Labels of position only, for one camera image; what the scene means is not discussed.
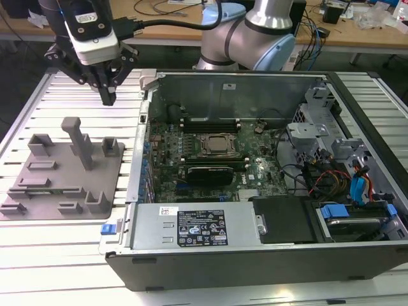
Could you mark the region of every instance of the white label sticker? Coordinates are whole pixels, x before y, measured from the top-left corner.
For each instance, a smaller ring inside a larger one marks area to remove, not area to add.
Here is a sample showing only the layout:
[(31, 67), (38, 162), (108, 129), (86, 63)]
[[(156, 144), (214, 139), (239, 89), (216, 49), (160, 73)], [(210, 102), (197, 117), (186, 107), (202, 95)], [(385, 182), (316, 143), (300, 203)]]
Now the white label sticker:
[(177, 215), (177, 212), (179, 211), (179, 207), (176, 206), (171, 206), (171, 207), (163, 207), (160, 206), (160, 211), (159, 215)]
[(88, 22), (94, 22), (98, 19), (98, 15), (95, 12), (86, 13), (75, 16), (76, 21), (80, 24), (87, 24)]

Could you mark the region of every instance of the electronic device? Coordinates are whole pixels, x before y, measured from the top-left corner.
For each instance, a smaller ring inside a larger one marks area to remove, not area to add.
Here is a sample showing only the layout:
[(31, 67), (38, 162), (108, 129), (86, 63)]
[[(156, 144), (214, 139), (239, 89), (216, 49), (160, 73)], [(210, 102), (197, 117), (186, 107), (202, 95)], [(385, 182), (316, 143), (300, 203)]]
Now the electronic device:
[(326, 22), (327, 24), (336, 24), (343, 12), (344, 7), (341, 4), (328, 3), (324, 9), (323, 22)]
[(369, 279), (408, 262), (408, 173), (336, 74), (140, 80), (127, 209), (99, 246), (127, 288)]

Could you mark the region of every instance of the screw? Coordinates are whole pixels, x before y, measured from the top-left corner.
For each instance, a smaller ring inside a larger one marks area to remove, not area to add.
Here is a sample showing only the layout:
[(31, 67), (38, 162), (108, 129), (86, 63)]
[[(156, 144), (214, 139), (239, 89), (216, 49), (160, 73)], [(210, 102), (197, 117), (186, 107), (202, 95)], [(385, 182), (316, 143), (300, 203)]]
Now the screw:
[(260, 235), (265, 235), (266, 234), (266, 227), (264, 225), (262, 225), (262, 224), (259, 224), (258, 225), (258, 233)]

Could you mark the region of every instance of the blue latch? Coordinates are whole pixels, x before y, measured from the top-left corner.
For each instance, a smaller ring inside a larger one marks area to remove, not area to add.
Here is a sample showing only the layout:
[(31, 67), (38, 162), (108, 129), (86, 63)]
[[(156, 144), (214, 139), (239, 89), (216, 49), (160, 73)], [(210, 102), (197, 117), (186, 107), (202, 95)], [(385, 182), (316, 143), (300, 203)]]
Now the blue latch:
[(325, 219), (346, 218), (350, 216), (344, 204), (326, 204), (320, 208), (320, 211)]
[(364, 206), (363, 193), (365, 189), (365, 179), (362, 177), (354, 176), (350, 185), (350, 197), (353, 201), (357, 202), (359, 206)]
[(115, 235), (116, 224), (104, 224), (101, 227), (101, 235)]
[(390, 213), (390, 215), (392, 217), (394, 217), (395, 215), (397, 215), (397, 210), (395, 209), (394, 205), (392, 204), (387, 204), (387, 210)]

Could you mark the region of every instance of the wooden desk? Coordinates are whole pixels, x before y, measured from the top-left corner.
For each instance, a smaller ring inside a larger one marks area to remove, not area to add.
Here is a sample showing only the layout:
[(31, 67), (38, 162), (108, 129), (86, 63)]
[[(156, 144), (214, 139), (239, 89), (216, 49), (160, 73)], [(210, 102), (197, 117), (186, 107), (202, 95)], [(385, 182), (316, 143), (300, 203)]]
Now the wooden desk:
[[(160, 0), (144, 0), (138, 5), (140, 11), (154, 13), (150, 7), (151, 3)], [(144, 16), (136, 13), (133, 5), (136, 0), (111, 0), (112, 12), (115, 18), (118, 17), (138, 17), (142, 20), (157, 18), (169, 18), (185, 22), (201, 22), (201, 6), (187, 9), (188, 17), (172, 16)], [(306, 7), (308, 13), (312, 6), (320, 3), (320, 0), (308, 0)], [(160, 9), (170, 11), (181, 8), (179, 4), (162, 4)], [(359, 53), (382, 53), (382, 54), (408, 54), (408, 35), (403, 35), (397, 29), (384, 27), (382, 29), (359, 30), (352, 20), (340, 19), (338, 24), (322, 23), (322, 16), (311, 11), (309, 16), (318, 26), (325, 27), (331, 31), (326, 40), (324, 51), (327, 52), (359, 52)], [(52, 41), (53, 33), (49, 27), (38, 29), (26, 20), (7, 19), (9, 24), (18, 32), (23, 39), (32, 41)], [(0, 21), (0, 39), (16, 40), (14, 34), (10, 32), (4, 21)], [(296, 37), (299, 47), (307, 45), (310, 41), (309, 33), (305, 26), (301, 26)], [(143, 30), (143, 34), (128, 40), (128, 43), (144, 45), (189, 45), (200, 46), (201, 32), (192, 29), (184, 29), (170, 26), (148, 27)]]

